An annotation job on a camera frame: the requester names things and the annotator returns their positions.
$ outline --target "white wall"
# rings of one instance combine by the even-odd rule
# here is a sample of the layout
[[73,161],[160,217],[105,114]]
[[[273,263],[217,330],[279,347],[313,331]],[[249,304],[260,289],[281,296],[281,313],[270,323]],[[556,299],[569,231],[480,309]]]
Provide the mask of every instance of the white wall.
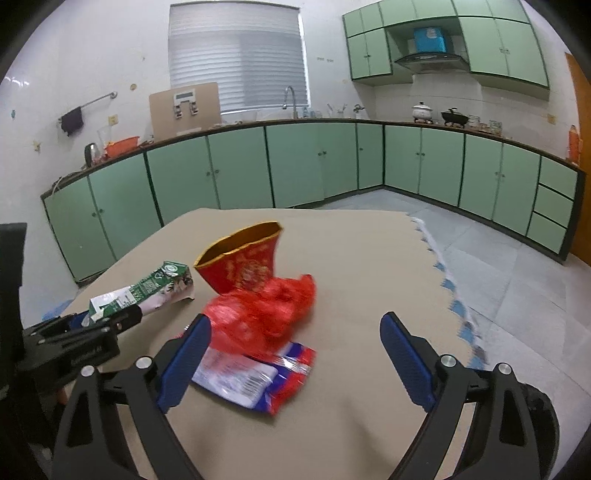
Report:
[[[433,108],[434,119],[443,124],[441,112],[455,107],[480,121],[503,123],[503,136],[565,157],[571,125],[579,127],[573,80],[566,62],[568,48],[550,24],[525,4],[543,51],[550,101],[508,92],[480,84],[468,73],[421,74],[406,85],[376,87],[376,114],[380,120],[412,121],[412,106],[419,101]],[[548,114],[557,117],[548,123]]]
[[[361,103],[375,116],[374,89],[353,84],[341,16],[373,0],[272,0],[301,8],[313,109]],[[118,114],[113,140],[151,132],[148,95],[170,88],[170,0],[66,0],[35,31],[0,83],[0,222],[28,222],[24,323],[77,288],[47,223],[39,195],[84,163],[96,130]],[[130,91],[131,83],[138,85]],[[118,92],[83,110],[84,128],[67,137],[56,120],[70,109]],[[16,116],[11,118],[11,111]],[[273,112],[260,112],[259,119]],[[239,115],[228,116],[228,121]],[[41,142],[41,151],[33,150]]]

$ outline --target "tiled floor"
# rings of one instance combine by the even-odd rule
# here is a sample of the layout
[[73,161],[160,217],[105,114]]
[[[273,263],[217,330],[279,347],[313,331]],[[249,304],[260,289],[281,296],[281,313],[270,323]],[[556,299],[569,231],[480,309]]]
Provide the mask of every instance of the tiled floor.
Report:
[[481,223],[386,190],[321,208],[396,210],[425,221],[472,309],[490,366],[511,364],[521,382],[552,399],[558,472],[591,421],[591,267],[572,255],[560,265]]

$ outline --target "orange door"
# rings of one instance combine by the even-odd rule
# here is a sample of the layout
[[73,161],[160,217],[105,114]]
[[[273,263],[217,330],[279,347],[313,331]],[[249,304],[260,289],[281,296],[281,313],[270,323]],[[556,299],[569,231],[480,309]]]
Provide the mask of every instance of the orange door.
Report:
[[583,209],[571,252],[591,265],[591,83],[585,77],[574,57],[567,53],[566,58],[573,76],[574,91],[579,107],[580,135],[583,140],[581,169],[587,173]]

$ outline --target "beige tablecloth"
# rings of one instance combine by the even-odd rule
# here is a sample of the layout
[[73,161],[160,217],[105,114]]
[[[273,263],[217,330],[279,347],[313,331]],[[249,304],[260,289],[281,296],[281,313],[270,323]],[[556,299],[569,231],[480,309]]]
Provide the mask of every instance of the beige tablecloth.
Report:
[[[280,277],[314,276],[318,295],[295,340],[317,351],[307,384],[275,418],[254,414],[190,386],[168,419],[206,480],[385,480],[424,419],[411,403],[379,338],[379,322],[393,310],[413,335],[464,365],[472,354],[458,337],[453,294],[441,287],[434,253],[403,213],[368,210],[209,210],[176,219],[118,261],[66,313],[87,309],[91,297],[137,282],[173,260],[192,265],[222,236],[264,220],[278,220]],[[105,371],[154,355],[199,313],[214,291],[193,270],[194,300],[146,317],[119,336],[121,354]],[[127,407],[119,409],[141,475],[154,478]],[[453,472],[467,434],[465,408],[440,471]]]

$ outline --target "window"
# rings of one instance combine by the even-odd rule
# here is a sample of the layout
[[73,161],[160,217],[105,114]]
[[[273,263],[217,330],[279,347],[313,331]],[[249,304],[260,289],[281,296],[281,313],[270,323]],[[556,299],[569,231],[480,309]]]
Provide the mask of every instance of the window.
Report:
[[172,88],[217,82],[222,112],[308,104],[298,9],[248,2],[172,5]]

